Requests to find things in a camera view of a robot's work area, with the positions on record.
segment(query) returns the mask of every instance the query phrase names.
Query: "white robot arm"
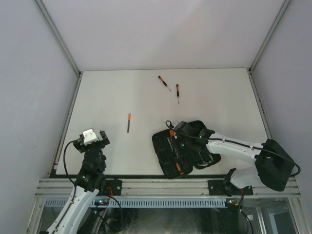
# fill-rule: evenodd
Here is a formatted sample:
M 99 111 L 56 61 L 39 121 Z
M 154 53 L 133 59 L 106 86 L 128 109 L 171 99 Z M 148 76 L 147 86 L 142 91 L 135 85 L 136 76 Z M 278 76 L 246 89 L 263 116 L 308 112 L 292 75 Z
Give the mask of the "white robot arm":
M 289 177 L 300 172 L 300 167 L 274 140 L 267 139 L 265 143 L 244 142 L 209 129 L 202 129 L 199 134 L 194 134 L 193 128 L 184 121 L 173 124 L 167 122 L 166 125 L 179 139 L 180 146 L 199 153 L 208 149 L 211 159 L 212 155 L 227 155 L 250 164 L 248 168 L 233 168 L 229 171 L 224 181 L 229 193 L 233 185 L 242 189 L 264 184 L 273 190 L 283 191 Z M 183 151 L 183 147 L 177 146 L 176 150 Z M 291 175 L 294 166 L 298 168 L 298 172 Z
M 81 153 L 85 153 L 82 167 L 76 181 L 71 180 L 74 188 L 64 208 L 49 229 L 40 234 L 76 234 L 91 202 L 100 191 L 106 189 L 106 178 L 103 174 L 106 157 L 102 149 L 110 142 L 105 132 L 100 131 L 98 137 L 92 129 L 84 131 L 79 139 L 66 145 L 64 154 L 70 143 Z

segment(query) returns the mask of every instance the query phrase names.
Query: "black cable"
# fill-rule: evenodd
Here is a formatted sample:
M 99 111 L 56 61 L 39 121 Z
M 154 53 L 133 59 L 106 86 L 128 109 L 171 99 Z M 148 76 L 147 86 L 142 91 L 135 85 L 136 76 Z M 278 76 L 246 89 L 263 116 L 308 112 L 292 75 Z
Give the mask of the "black cable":
M 65 146 L 64 152 L 63 152 L 64 170 L 65 170 L 66 176 L 68 177 L 69 181 L 72 182 L 72 184 L 73 184 L 74 186 L 75 186 L 75 183 L 74 183 L 74 181 L 69 177 L 69 174 L 68 174 L 68 171 L 67 171 L 65 158 L 66 158 L 66 150 L 67 150 L 67 147 L 68 147 L 71 143 L 73 143 L 73 142 L 75 142 L 75 141 L 77 141 L 77 140 L 72 140 L 72 141 L 68 142 L 67 145 Z
M 65 148 L 64 148 L 64 153 L 63 153 L 64 170 L 65 170 L 65 173 L 66 173 L 68 179 L 69 179 L 70 182 L 72 182 L 72 184 L 74 185 L 74 193 L 73 193 L 73 197 L 72 197 L 71 203 L 68 205 L 68 207 L 67 207 L 66 211 L 64 212 L 62 218 L 60 218 L 60 220 L 59 220 L 58 224 L 56 225 L 55 230 L 52 232 L 52 234 L 55 233 L 55 231 L 56 231 L 57 228 L 59 227 L 59 224 L 63 221 L 65 215 L 67 214 L 67 212 L 68 212 L 68 210 L 69 210 L 69 208 L 72 206 L 73 201 L 74 201 L 75 196 L 76 196 L 77 186 L 76 186 L 76 184 L 74 183 L 74 181 L 69 177 L 69 174 L 68 174 L 68 171 L 67 171 L 67 167 L 66 167 L 66 160 L 65 160 L 67 147 L 68 147 L 71 143 L 73 143 L 74 141 L 76 141 L 76 140 L 72 140 L 72 141 L 70 141 L 70 142 L 67 143 L 67 145 L 66 145 Z
M 238 210 L 237 210 L 237 221 L 238 221 L 238 229 L 239 229 L 239 232 L 241 233 L 241 230 L 240 230 L 240 225 L 239 225 L 239 212 L 240 212 L 240 206 L 241 206 L 241 203 L 243 202 L 244 200 L 244 196 L 245 196 L 245 190 L 242 190 L 242 197 L 240 198 L 240 201 L 238 203 Z
M 241 213 L 242 213 L 243 216 L 245 216 L 245 218 L 246 218 L 246 220 L 248 221 L 248 223 L 249 223 L 249 225 L 250 225 L 250 228 L 251 228 L 251 230 L 252 230 L 252 234 L 254 234 L 254 228 L 253 228 L 253 226 L 252 226 L 252 223 L 251 223 L 250 219 L 248 218 L 248 216 L 247 216 L 244 212 L 241 211 Z
M 296 166 L 296 168 L 298 169 L 298 171 L 297 171 L 296 173 L 290 175 L 290 177 L 294 177 L 294 176 L 300 174 L 300 172 L 301 172 L 301 168 L 299 167 L 299 165 L 298 165 L 297 163 L 295 163 L 293 160 L 290 160 L 290 159 L 288 159 L 288 158 L 286 158 L 286 157 L 284 157 L 284 156 L 282 156 L 282 155 L 279 155 L 279 154 L 277 154 L 277 153 L 275 153 L 275 152 L 273 152 L 273 151 L 266 150 L 266 149 L 262 149 L 262 148 L 259 148 L 259 147 L 254 147 L 254 146 L 251 147 L 250 145 L 246 145 L 246 144 L 243 144 L 243 143 L 240 143 L 240 142 L 236 142 L 236 141 L 232 141 L 232 140 L 227 140 L 227 139 L 221 139 L 221 138 L 201 138 L 201 137 L 197 137 L 197 136 L 190 136 L 190 135 L 187 135 L 187 134 L 184 134 L 184 133 L 180 133 L 179 131 L 175 130 L 175 129 L 173 128 L 173 125 L 172 125 L 171 121 L 169 121 L 169 120 L 166 121 L 166 126 L 167 126 L 170 130 L 173 130 L 175 133 L 180 134 L 180 135 L 185 136 L 185 137 L 189 137 L 189 138 L 193 138 L 193 139 L 199 139 L 199 140 L 217 140 L 217 141 L 222 141 L 222 142 L 228 142 L 228 143 L 232 143 L 232 144 L 244 146 L 244 147 L 246 147 L 246 148 L 261 150 L 261 151 L 268 152 L 268 153 L 270 153 L 270 154 L 274 154 L 274 155 L 276 155 L 276 156 L 278 156 L 278 157 L 280 157 L 280 158 L 282 158 L 282 159 L 288 161 L 288 162 L 291 163 L 292 165 Z
M 122 211 L 121 204 L 120 204 L 120 202 L 117 201 L 114 197 L 112 197 L 112 196 L 110 196 L 110 195 L 105 195 L 105 196 L 107 196 L 107 197 L 113 199 L 113 200 L 117 203 L 117 205 L 119 206 L 119 209 L 120 209 L 120 216 L 121 216 L 121 217 L 120 217 L 120 227 L 119 227 L 119 230 L 116 230 L 116 229 L 114 229 L 113 227 L 111 227 L 111 226 L 106 222 L 106 220 L 105 220 L 102 216 L 100 216 L 98 213 L 96 213 L 94 210 L 91 209 L 91 211 L 92 211 L 93 213 L 95 213 L 110 229 L 112 229 L 113 231 L 119 232 L 119 231 L 121 231 L 121 229 L 122 229 L 122 223 L 123 223 L 123 211 Z

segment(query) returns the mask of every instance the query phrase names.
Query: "orange screwdriver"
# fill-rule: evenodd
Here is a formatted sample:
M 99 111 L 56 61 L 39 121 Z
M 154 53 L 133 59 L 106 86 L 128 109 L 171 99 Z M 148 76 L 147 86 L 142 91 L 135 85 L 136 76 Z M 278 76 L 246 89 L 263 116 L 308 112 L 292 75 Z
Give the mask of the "orange screwdriver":
M 162 81 L 162 83 L 169 89 L 169 87 L 168 87 L 168 85 L 167 85 L 167 83 L 166 82 L 164 82 L 164 80 L 160 77 L 160 76 L 158 76 L 158 78 Z
M 176 96 L 177 96 L 177 103 L 179 104 L 179 85 L 176 85 Z

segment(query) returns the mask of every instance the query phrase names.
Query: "black tool case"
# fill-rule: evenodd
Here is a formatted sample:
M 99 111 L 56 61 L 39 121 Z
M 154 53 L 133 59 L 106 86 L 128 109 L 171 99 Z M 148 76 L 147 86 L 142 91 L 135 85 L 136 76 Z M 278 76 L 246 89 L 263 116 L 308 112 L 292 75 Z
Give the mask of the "black tool case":
M 199 120 L 189 122 L 189 124 L 193 127 L 193 136 L 198 136 L 200 131 L 206 128 Z M 204 169 L 221 160 L 220 155 L 213 155 L 214 161 L 212 162 L 208 149 L 199 153 L 183 146 L 180 139 L 170 136 L 170 129 L 154 134 L 152 141 L 161 169 L 168 179 L 183 178 L 192 172 L 193 166 L 197 169 Z

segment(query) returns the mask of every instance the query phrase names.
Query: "metal rail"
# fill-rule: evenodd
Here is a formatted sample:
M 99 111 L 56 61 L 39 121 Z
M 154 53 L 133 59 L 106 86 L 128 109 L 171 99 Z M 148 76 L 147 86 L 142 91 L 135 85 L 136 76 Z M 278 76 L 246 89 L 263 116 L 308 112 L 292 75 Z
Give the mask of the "metal rail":
M 210 196 L 209 179 L 122 179 L 120 197 L 132 198 L 222 198 Z M 68 197 L 73 185 L 68 179 L 41 179 L 35 197 Z M 277 192 L 265 186 L 254 187 L 250 198 L 300 197 L 294 178 L 291 178 L 283 192 Z

